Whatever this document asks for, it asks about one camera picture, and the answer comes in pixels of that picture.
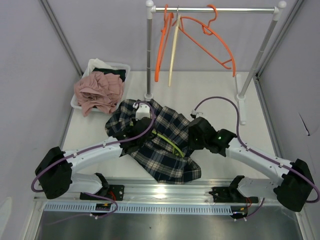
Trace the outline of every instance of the clothing rack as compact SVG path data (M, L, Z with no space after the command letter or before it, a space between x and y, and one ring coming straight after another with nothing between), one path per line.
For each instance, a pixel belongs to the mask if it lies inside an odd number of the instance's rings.
M146 94L144 95L145 100L153 99L154 95L151 91L151 37L152 37L152 18L154 13L163 13L165 11L164 7L156 7L152 0L147 0L146 3L146 18L147 18L147 48L146 48ZM240 74L235 76L237 95L236 100L238 102L238 108L240 112L240 123L242 125L246 124L246 91L248 86L256 73L259 61L266 49L269 39L276 27L278 20L280 19L281 13L287 6L285 1L280 1L275 7L253 7L253 8L221 8L217 7L218 13L247 13L247 14L272 14L272 21L269 28L264 36L260 49L252 63L249 74L244 83L242 83L242 78ZM167 7L166 11L168 13L213 13L214 10L211 7Z

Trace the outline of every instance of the black cloth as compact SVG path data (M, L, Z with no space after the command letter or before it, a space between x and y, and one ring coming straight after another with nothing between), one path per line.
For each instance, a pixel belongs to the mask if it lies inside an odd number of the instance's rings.
M108 136L123 131L136 117L133 104L136 100L123 101L110 120L105 124ZM173 154L173 146L159 136L147 141L143 147L130 155L160 183L184 184L201 177L201 168L190 155L188 148L188 125L182 114L167 107L160 106L153 99L149 104L156 115L155 128L158 133L171 140L184 154Z
M113 70L113 69L105 69L105 68L95 68L92 72L103 72L104 75L106 74L114 74L114 75L120 75L120 78L122 82L126 79L126 70L119 69L119 70Z

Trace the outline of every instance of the pink cloth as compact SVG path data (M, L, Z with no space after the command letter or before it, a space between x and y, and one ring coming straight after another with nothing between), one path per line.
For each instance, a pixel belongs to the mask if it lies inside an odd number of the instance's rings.
M101 112L110 114L116 110L117 103L124 93L125 83L120 75L94 71L74 85L74 93L83 116L87 116L96 106Z

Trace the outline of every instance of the white cable tray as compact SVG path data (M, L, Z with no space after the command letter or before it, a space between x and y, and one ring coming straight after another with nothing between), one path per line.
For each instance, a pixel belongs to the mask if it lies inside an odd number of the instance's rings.
M96 210L96 203L90 202L48 202L44 208L51 212L104 213ZM121 214L185 214L185 215L232 215L227 205L172 205L172 204L137 204L118 203L116 213Z

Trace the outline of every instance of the hanger hook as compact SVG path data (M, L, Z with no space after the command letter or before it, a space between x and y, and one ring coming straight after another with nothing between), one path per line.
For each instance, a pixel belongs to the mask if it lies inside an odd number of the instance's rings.
M178 12L179 12L179 5L178 7L176 8L176 14L175 14L175 18L178 20Z

